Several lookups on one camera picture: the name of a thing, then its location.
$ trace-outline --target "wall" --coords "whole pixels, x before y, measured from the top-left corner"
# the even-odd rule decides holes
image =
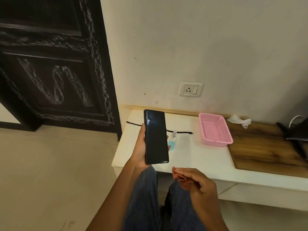
[[[20,123],[1,103],[0,103],[0,122]]]
[[[122,128],[125,105],[308,115],[308,0],[101,3]],[[179,97],[182,81],[204,83],[201,97]]]

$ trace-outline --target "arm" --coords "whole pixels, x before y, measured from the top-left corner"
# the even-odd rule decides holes
[[[192,178],[190,198],[203,225],[209,231],[229,231],[222,218],[215,182],[195,168],[176,168],[175,172]]]
[[[132,156],[125,164],[104,203],[86,231],[120,231],[134,185],[145,164],[145,126],[142,124]]]

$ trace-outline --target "plastic basket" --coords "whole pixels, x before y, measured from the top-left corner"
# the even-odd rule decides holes
[[[232,136],[223,116],[200,113],[199,124],[203,144],[225,147],[233,143]]]

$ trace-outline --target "white switch plate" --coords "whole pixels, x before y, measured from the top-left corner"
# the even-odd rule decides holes
[[[203,83],[198,82],[182,82],[180,87],[180,96],[200,97],[203,88]]]

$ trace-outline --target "leg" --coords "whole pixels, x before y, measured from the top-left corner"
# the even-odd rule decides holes
[[[122,231],[158,230],[157,176],[151,166],[141,173],[134,186],[123,221]]]
[[[189,191],[182,189],[177,179],[169,188],[168,198],[172,206],[171,224],[174,231],[206,231],[192,206]]]

